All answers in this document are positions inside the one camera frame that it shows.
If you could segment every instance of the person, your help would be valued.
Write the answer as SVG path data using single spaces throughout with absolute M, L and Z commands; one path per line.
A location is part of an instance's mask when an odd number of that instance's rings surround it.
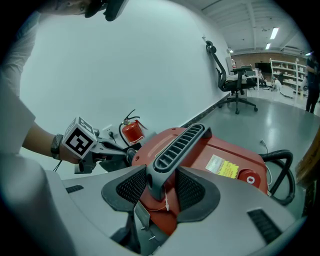
M 259 77 L 259 83 L 262 83 L 263 86 L 267 86 L 267 82 L 264 79 L 264 76 L 262 75 L 261 69 L 258 70 L 258 77 Z
M 273 77 L 273 85 L 277 91 L 280 91 L 282 84 L 275 76 Z
M 48 0 L 22 25 L 15 35 L 10 51 L 0 66 L 0 85 L 7 84 L 20 96 L 20 80 L 24 65 L 35 45 L 38 21 L 41 13 L 52 15 L 84 15 L 90 18 L 107 8 L 106 0 Z M 23 147 L 44 156 L 77 164 L 79 159 L 61 144 L 62 135 L 51 134 L 36 123 L 28 131 Z M 52 145 L 58 143 L 53 152 Z
M 308 98 L 306 100 L 305 110 L 310 113 L 314 113 L 320 93 L 319 63 L 317 62 L 316 56 L 314 54 L 311 54 L 310 58 L 308 58 L 308 60 L 306 61 L 306 71 Z

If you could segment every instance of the white wall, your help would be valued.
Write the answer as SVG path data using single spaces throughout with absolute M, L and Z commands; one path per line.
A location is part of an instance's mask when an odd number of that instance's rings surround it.
M 213 21 L 185 6 L 131 0 L 113 22 L 102 13 L 44 20 L 21 79 L 20 97 L 36 122 L 63 134 L 80 115 L 102 129 L 136 109 L 144 125 L 161 132 L 219 101 L 226 94 L 218 89 L 202 36 L 216 46 L 225 68 L 226 41 Z M 21 153 L 48 170 L 57 164 L 25 149 Z M 62 179 L 75 177 L 69 163 L 58 172 Z

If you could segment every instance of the shelving unit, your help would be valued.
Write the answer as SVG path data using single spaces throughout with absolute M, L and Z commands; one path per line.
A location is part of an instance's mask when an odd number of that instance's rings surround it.
M 303 78 L 305 77 L 306 66 L 298 64 L 297 62 L 287 62 L 271 58 L 270 65 L 272 77 L 278 76 L 282 73 L 284 76 L 283 83 L 295 89 L 295 92 L 300 92 L 299 87 L 301 82 L 304 80 Z

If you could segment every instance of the chair base with wheels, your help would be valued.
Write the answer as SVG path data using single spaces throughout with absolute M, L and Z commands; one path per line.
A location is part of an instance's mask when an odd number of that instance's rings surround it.
M 213 46 L 211 41 L 206 41 L 206 51 L 208 54 L 210 54 L 215 62 L 218 64 L 219 68 L 221 69 L 221 72 L 219 69 L 216 68 L 218 72 L 218 87 L 223 92 L 231 92 L 232 94 L 235 94 L 234 98 L 228 98 L 227 100 L 224 100 L 222 102 L 218 103 L 218 107 L 222 108 L 222 105 L 225 103 L 231 103 L 235 102 L 235 113 L 238 115 L 240 113 L 238 109 L 238 103 L 244 103 L 247 105 L 254 106 L 254 111 L 257 112 L 258 108 L 255 104 L 244 100 L 242 98 L 239 98 L 239 92 L 241 95 L 244 95 L 244 89 L 254 88 L 257 86 L 257 84 L 253 81 L 252 78 L 249 78 L 246 74 L 246 71 L 251 70 L 250 67 L 240 67 L 240 68 L 234 68 L 231 70 L 231 72 L 234 73 L 234 75 L 229 75 L 227 77 L 226 70 L 221 65 L 217 55 L 216 51 L 217 49 Z

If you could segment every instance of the fire extinguisher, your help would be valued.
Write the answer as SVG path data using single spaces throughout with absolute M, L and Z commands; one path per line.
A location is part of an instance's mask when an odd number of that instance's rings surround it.
M 119 125 L 119 134 L 120 134 L 122 140 L 124 141 L 124 143 L 128 147 L 130 147 L 130 145 L 124 139 L 124 137 L 122 136 L 122 133 L 124 134 L 126 139 L 129 141 L 129 143 L 132 145 L 136 144 L 138 141 L 142 140 L 145 137 L 139 125 L 141 125 L 143 128 L 145 128 L 145 127 L 138 120 L 130 122 L 130 120 L 132 120 L 132 119 L 140 118 L 140 116 L 129 117 L 133 111 L 135 111 L 135 109 L 132 110 L 126 116 L 126 118 L 123 120 L 123 122 L 120 123 L 120 125 Z

